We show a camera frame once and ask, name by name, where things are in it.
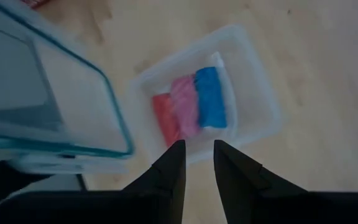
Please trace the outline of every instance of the plastic storage container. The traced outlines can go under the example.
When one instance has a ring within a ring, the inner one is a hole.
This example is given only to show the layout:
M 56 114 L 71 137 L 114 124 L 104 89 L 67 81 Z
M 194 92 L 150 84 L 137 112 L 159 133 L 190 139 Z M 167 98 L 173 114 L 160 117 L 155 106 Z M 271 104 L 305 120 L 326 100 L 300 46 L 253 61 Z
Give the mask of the plastic storage container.
M 24 4 L 0 0 L 0 149 L 133 153 L 108 78 L 72 45 Z
M 223 90 L 225 107 L 235 112 L 232 112 L 232 125 L 227 131 L 213 134 L 203 131 L 186 141 L 188 164 L 210 158 L 215 139 L 240 147 L 281 128 L 278 104 L 245 30 L 239 26 L 226 26 L 169 56 L 132 81 L 128 92 L 131 121 L 149 152 L 150 163 L 167 150 L 152 109 L 151 97 L 163 86 L 169 86 L 175 78 L 209 66 L 218 68 L 222 88 L 226 89 Z

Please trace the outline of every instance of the container lid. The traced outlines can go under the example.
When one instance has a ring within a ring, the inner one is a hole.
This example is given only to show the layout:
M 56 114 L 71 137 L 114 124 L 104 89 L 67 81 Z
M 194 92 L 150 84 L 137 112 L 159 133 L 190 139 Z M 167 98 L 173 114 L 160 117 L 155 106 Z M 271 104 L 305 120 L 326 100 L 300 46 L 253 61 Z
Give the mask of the container lid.
M 71 45 L 25 5 L 0 0 L 0 148 L 130 156 L 109 79 Z

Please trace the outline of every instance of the wooden floor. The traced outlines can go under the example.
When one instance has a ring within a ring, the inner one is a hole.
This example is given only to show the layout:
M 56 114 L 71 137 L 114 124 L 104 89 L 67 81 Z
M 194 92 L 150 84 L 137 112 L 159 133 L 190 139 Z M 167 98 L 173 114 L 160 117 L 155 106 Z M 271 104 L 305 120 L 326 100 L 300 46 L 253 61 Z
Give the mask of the wooden floor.
M 308 190 L 358 191 L 358 0 L 54 0 L 40 9 L 84 42 L 125 104 L 131 79 L 226 24 L 248 31 L 282 108 L 283 130 L 242 151 Z M 141 142 L 121 189 L 148 168 Z M 211 160 L 187 170 L 184 223 L 225 223 Z

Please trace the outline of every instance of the teal lid rim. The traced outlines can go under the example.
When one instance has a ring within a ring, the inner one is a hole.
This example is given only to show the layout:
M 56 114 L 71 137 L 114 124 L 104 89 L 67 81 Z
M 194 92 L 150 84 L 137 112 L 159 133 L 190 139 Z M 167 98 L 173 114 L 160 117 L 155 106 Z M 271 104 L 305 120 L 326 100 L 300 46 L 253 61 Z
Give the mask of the teal lid rim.
M 60 50 L 64 51 L 71 57 L 77 59 L 80 63 L 85 64 L 86 66 L 92 68 L 96 72 L 98 72 L 108 89 L 109 96 L 113 103 L 113 109 L 116 112 L 118 123 L 121 129 L 121 132 L 124 135 L 125 141 L 127 143 L 127 151 L 126 152 L 117 152 L 112 151 L 111 149 L 99 149 L 93 147 L 83 147 L 83 146 L 76 146 L 68 143 L 57 143 L 57 142 L 46 142 L 46 141 L 34 141 L 31 139 L 25 138 L 12 138 L 9 136 L 0 136 L 0 148 L 21 148 L 21 149 L 28 149 L 34 150 L 43 150 L 49 152 L 61 152 L 61 153 L 68 153 L 68 154 L 82 154 L 82 155 L 90 155 L 90 156 L 102 156 L 102 157 L 114 157 L 114 158 L 128 158 L 129 156 L 133 155 L 134 153 L 134 144 L 129 133 L 129 130 L 124 122 L 124 118 L 122 116 L 121 110 L 119 108 L 117 98 L 112 90 L 111 83 L 106 76 L 96 65 L 91 63 L 90 61 L 84 59 L 83 57 L 79 56 L 78 54 L 74 53 L 72 50 L 66 48 L 63 44 L 61 44 L 57 39 L 53 38 L 52 36 L 44 33 L 43 31 L 35 28 L 31 24 L 29 24 L 24 18 L 18 16 L 11 12 L 6 7 L 0 4 L 0 12 L 5 14 L 7 17 L 11 18 L 12 20 L 18 22 L 20 25 L 24 26 L 25 28 L 31 30 L 33 33 L 38 35 L 40 38 L 50 42 Z

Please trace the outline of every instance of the clear plastic container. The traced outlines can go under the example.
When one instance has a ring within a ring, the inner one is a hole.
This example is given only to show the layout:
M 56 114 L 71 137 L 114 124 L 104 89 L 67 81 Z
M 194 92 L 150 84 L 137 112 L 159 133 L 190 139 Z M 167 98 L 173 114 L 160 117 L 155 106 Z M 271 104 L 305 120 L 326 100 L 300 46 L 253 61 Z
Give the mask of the clear plastic container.
M 226 116 L 232 118 L 227 131 L 203 131 L 186 141 L 188 164 L 210 158 L 215 139 L 240 147 L 280 130 L 278 104 L 245 30 L 235 25 L 226 26 L 169 56 L 132 81 L 128 92 L 132 127 L 149 152 L 150 163 L 167 150 L 151 97 L 175 78 L 209 66 L 218 68 L 226 110 L 235 112 L 228 116 L 226 111 Z
M 134 152 L 105 74 L 20 1 L 0 0 L 0 149 Z

